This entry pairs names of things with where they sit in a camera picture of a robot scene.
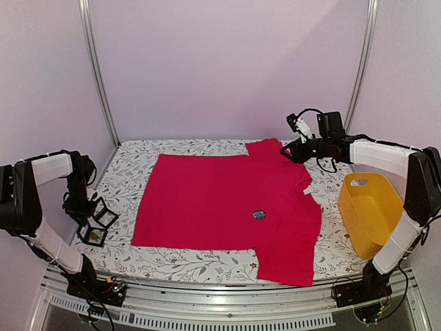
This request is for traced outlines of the brooch box with blue brooch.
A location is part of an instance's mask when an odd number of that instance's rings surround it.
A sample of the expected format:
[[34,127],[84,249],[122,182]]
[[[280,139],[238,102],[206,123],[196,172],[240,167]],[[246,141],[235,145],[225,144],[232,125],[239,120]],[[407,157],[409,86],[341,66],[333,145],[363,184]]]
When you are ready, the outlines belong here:
[[99,197],[95,203],[96,207],[92,213],[93,220],[102,228],[110,228],[118,220],[119,215],[107,207],[103,197]]

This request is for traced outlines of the brooch box with orange brooch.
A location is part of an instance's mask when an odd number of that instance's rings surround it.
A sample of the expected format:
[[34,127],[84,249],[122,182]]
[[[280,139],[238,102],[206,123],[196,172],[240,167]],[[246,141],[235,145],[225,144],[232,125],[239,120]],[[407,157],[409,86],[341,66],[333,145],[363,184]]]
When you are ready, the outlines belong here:
[[76,231],[81,243],[102,248],[107,236],[107,230],[105,228],[93,227],[87,223],[83,227],[79,227]]

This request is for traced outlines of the red polo shirt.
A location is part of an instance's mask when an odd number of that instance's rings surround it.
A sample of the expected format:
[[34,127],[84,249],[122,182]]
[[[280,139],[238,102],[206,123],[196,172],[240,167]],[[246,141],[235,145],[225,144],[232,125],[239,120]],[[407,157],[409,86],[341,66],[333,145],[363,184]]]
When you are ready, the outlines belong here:
[[[147,180],[132,244],[188,250],[253,250],[261,280],[311,286],[322,212],[304,189],[306,167],[276,139],[229,157],[161,154]],[[264,210],[263,220],[253,218]]]

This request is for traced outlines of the round blue painted brooch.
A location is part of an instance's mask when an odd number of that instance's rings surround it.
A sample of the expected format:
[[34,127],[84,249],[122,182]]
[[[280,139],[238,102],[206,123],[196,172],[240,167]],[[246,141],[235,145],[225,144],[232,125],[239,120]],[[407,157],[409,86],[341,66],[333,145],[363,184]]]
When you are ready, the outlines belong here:
[[266,212],[264,210],[255,210],[252,214],[253,218],[258,220],[263,220],[266,217]]

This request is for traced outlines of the round orange painted brooch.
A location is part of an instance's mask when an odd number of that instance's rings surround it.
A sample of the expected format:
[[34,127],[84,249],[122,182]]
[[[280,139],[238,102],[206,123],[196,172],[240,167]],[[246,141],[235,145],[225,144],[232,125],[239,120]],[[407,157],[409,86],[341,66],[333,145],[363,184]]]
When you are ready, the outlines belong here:
[[99,242],[101,240],[101,232],[100,231],[92,231],[90,233],[90,241]]

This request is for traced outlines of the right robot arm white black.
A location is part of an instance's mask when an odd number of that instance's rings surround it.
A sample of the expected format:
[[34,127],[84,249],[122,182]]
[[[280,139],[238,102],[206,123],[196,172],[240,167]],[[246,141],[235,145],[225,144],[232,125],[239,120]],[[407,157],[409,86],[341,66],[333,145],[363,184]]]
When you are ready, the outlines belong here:
[[440,216],[440,153],[364,134],[302,137],[280,152],[294,163],[329,158],[353,167],[338,207],[356,254],[372,273],[356,294],[372,300],[383,288],[379,276],[395,270]]

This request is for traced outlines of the white shirt neck label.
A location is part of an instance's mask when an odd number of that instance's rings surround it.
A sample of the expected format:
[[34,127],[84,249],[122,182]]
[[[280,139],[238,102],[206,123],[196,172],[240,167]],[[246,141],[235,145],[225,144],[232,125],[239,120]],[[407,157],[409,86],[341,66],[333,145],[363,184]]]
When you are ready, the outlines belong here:
[[304,189],[304,195],[308,195],[308,194],[312,194],[313,192],[313,188],[311,186],[309,186],[308,188]]

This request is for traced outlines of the floral patterned table mat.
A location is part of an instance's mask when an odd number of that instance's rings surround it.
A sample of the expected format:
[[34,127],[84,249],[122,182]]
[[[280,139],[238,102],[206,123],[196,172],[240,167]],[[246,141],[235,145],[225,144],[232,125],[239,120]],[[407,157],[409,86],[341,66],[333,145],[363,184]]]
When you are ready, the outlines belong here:
[[[72,240],[71,246],[85,254],[98,272],[120,274],[132,279],[157,279],[188,283],[258,283],[259,261],[251,250],[197,251],[142,248],[131,244],[136,214],[147,180],[158,156],[164,154],[228,156],[246,153],[245,140],[177,139],[123,142],[114,152],[99,181],[97,192],[119,215],[103,247]],[[338,195],[349,165],[337,164],[330,173],[328,160],[308,161],[313,182],[310,192],[322,211],[322,227],[315,247],[314,281],[360,274],[365,261],[351,244],[338,209]]]

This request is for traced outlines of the yellow plastic basket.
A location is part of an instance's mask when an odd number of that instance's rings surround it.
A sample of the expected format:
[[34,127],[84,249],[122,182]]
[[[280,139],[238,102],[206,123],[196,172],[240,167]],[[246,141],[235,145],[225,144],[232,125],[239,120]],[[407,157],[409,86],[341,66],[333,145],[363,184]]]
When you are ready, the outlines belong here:
[[370,260],[397,226],[403,202],[386,177],[357,172],[345,176],[338,208],[356,254]]

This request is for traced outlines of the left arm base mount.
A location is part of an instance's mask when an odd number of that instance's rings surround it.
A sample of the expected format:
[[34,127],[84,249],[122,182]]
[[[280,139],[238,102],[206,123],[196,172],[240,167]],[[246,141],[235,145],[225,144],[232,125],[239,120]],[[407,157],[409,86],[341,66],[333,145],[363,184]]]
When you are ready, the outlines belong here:
[[107,280],[86,281],[74,278],[73,274],[67,274],[66,278],[67,293],[71,296],[115,307],[123,306],[127,291],[127,284],[124,281],[117,281],[114,277]]

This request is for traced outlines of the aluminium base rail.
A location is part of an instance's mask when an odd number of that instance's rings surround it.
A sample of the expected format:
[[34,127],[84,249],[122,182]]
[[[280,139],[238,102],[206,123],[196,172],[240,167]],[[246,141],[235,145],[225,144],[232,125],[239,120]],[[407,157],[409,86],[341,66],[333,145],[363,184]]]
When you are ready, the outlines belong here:
[[332,290],[349,279],[310,288],[207,285],[127,279],[121,307],[104,314],[67,294],[67,282],[48,268],[37,292],[30,330],[433,330],[409,268],[391,276],[391,298],[379,321],[359,319],[374,302],[338,307]]

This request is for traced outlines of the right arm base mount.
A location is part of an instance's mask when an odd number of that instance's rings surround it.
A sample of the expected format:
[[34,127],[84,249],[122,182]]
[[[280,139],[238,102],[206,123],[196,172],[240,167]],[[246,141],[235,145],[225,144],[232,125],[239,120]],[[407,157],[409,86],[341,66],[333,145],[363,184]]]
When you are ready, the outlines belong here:
[[336,279],[331,287],[331,298],[339,308],[388,298],[391,294],[392,289],[388,282],[372,287],[363,280],[354,281],[349,277]]

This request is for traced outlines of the right aluminium frame post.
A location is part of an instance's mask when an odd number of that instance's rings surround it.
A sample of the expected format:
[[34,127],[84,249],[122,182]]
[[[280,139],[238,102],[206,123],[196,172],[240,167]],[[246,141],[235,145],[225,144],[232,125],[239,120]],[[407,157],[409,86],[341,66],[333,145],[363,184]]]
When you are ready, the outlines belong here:
[[378,4],[379,4],[378,0],[368,0],[367,15],[365,20],[364,34],[362,37],[360,56],[358,60],[353,88],[351,91],[351,96],[349,99],[347,114],[344,122],[345,130],[347,132],[350,131],[355,119],[356,110],[362,92],[362,86],[364,83],[366,71],[369,64],[369,57],[370,57],[375,29],[376,29]]

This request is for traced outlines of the aluminium frame post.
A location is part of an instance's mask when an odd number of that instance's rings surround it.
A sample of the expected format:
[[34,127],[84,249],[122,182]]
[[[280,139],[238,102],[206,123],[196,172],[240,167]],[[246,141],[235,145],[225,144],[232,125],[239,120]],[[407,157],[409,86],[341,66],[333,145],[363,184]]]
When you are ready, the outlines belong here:
[[379,4],[378,0],[368,0],[367,15],[365,20],[364,34],[362,37],[360,56],[358,60],[353,88],[351,91],[351,96],[349,99],[347,114],[344,122],[345,130],[347,132],[350,131],[355,119],[356,110],[362,92],[362,86],[364,83],[366,71],[369,64],[369,57],[370,57],[375,29],[376,29],[378,4]]
[[121,144],[116,124],[111,113],[110,104],[105,89],[105,83],[101,72],[101,66],[99,63],[99,55],[94,38],[94,30],[92,25],[92,15],[90,10],[90,2],[88,0],[78,0],[79,14],[81,19],[81,25],[83,29],[83,35],[85,39],[85,46],[90,61],[90,67],[92,71],[92,78],[96,87],[96,92],[99,98],[99,103],[103,113],[103,118],[106,124],[108,134],[110,136],[112,145],[114,148],[118,148]]

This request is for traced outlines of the left aluminium frame post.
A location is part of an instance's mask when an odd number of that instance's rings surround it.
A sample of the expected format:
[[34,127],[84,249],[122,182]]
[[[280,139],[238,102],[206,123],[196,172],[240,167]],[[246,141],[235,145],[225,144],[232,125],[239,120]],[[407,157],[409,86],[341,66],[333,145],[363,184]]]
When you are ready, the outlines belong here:
[[99,55],[94,38],[94,30],[92,25],[92,15],[90,10],[90,2],[88,0],[78,0],[79,14],[81,19],[81,25],[83,29],[83,35],[85,39],[85,46],[90,61],[90,67],[92,71],[92,78],[96,87],[96,92],[99,98],[99,103],[103,113],[103,118],[106,124],[108,134],[110,136],[112,145],[114,148],[118,148],[121,144],[116,124],[111,113],[110,104],[105,89],[105,83],[101,72],[101,66],[99,63]]

